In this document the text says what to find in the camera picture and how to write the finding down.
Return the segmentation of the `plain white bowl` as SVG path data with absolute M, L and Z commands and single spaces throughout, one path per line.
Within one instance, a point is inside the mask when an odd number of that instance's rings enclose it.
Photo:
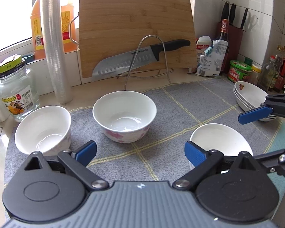
M 216 149 L 225 156 L 238 156 L 240 151 L 247 151 L 253 155 L 246 139 L 236 130 L 219 123 L 208 123 L 199 126 L 190 137 L 205 151 Z

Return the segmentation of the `white bowl pink flowers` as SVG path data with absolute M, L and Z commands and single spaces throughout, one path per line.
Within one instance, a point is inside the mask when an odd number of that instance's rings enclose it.
M 93 118 L 104 135 L 118 143 L 133 143 L 148 132 L 157 114 L 154 101 L 135 91 L 116 91 L 99 98 Z

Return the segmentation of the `lower stacked white plates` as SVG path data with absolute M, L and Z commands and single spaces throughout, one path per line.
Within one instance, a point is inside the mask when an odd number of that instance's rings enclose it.
M 240 95 L 238 94 L 237 90 L 235 88 L 233 88 L 233 92 L 234 92 L 234 95 L 236 97 L 236 102 L 237 104 L 241 107 L 241 109 L 244 111 L 244 112 L 247 112 L 247 111 L 250 111 L 252 109 L 255 109 L 255 107 L 247 104 L 243 98 L 240 97 Z M 277 119 L 276 116 L 273 116 L 273 115 L 269 115 L 268 117 L 266 118 L 263 118 L 259 121 L 263 121 L 263 122 L 268 122 L 268 121 L 272 121 L 272 120 L 275 120 Z

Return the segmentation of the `grey checked mat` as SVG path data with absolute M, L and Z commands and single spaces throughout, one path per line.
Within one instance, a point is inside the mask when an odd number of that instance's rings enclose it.
M 91 108 L 71 113 L 71 149 L 93 140 L 97 155 L 88 168 L 109 183 L 170 181 L 189 171 L 184 145 L 200 125 L 218 123 L 239 132 L 254 155 L 285 149 L 285 123 L 256 121 L 241 125 L 233 83 L 224 77 L 148 90 L 157 114 L 146 135 L 120 144 L 108 139 L 93 118 Z

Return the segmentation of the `green lid sauce jar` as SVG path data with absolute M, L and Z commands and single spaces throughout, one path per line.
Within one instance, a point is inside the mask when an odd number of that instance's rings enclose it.
M 237 81 L 248 81 L 251 72 L 252 67 L 250 65 L 240 61 L 231 60 L 227 78 L 233 83 L 236 83 Z

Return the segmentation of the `yellow lid small jar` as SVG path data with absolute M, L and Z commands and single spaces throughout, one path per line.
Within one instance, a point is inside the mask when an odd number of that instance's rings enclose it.
M 261 67 L 258 67 L 257 65 L 252 64 L 251 69 L 252 69 L 252 71 L 251 71 L 248 82 L 256 85 L 258 83 L 258 80 L 260 77 Z

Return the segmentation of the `white seasoning bag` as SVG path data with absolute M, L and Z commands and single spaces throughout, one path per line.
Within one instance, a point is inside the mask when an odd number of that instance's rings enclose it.
M 196 75 L 218 77 L 221 72 L 227 46 L 228 42 L 225 40 L 214 40 L 213 45 L 208 47 L 204 54 L 200 56 Z

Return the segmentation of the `brown knife block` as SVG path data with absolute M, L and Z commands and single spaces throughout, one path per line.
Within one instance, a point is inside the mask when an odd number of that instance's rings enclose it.
M 229 1 L 226 1 L 222 10 L 221 20 L 217 24 L 217 39 L 221 36 L 221 25 L 222 20 L 226 19 L 229 21 L 229 26 L 227 30 L 227 40 L 229 43 L 229 48 L 227 49 L 224 61 L 222 63 L 221 73 L 227 74 L 230 69 L 230 61 L 236 60 L 242 41 L 242 36 L 244 34 L 244 25 L 248 14 L 248 9 L 246 8 L 242 16 L 240 27 L 233 25 L 235 19 L 236 5 L 230 5 Z

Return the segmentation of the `red white salt bag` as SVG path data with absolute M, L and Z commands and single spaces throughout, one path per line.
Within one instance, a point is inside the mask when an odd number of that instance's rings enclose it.
M 204 55 L 206 49 L 212 46 L 212 40 L 210 36 L 201 36 L 196 40 L 196 54 L 197 54 L 197 63 L 200 63 L 200 57 Z

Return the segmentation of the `glass jar yellow lid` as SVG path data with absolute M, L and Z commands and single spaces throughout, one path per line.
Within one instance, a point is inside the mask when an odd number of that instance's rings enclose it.
M 0 98 L 19 123 L 39 108 L 35 75 L 22 55 L 15 54 L 0 63 Z

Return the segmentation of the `teal dish on sill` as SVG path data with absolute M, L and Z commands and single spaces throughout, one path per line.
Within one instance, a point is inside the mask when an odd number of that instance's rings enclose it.
M 34 54 L 22 55 L 22 60 L 24 60 L 25 64 L 28 64 L 28 63 L 33 62 L 35 60 L 35 55 Z

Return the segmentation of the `orange oil bottle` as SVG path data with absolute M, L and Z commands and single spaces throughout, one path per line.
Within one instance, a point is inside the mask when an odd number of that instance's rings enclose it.
M 40 0 L 36 0 L 34 2 L 30 19 L 34 58 L 35 60 L 45 59 L 44 38 L 40 19 Z M 74 38 L 76 36 L 74 24 L 69 27 L 72 19 L 74 19 L 74 5 L 72 5 L 72 3 L 68 3 L 67 5 L 61 6 L 62 37 L 65 53 L 75 51 L 77 49 L 77 45 L 73 43 L 69 37 L 70 31 Z

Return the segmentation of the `bamboo cutting board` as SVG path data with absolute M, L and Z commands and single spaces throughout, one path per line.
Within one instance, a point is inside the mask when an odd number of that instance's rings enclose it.
M 160 41 L 186 39 L 189 47 L 160 54 L 141 70 L 197 68 L 190 0 L 79 0 L 79 50 L 82 77 L 103 59 Z

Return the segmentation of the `cling film roll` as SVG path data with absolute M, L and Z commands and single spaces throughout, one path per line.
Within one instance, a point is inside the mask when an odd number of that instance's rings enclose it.
M 63 47 L 60 0 L 40 0 L 45 55 L 55 97 L 60 104 L 72 100 Z

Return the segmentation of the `black handled santoku knife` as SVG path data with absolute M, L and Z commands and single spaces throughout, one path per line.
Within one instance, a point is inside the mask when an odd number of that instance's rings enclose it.
M 124 52 L 101 60 L 92 72 L 92 82 L 116 77 L 129 70 L 143 67 L 160 60 L 163 51 L 175 51 L 181 47 L 190 46 L 185 39 L 172 40 L 160 44 L 153 44 L 141 49 Z

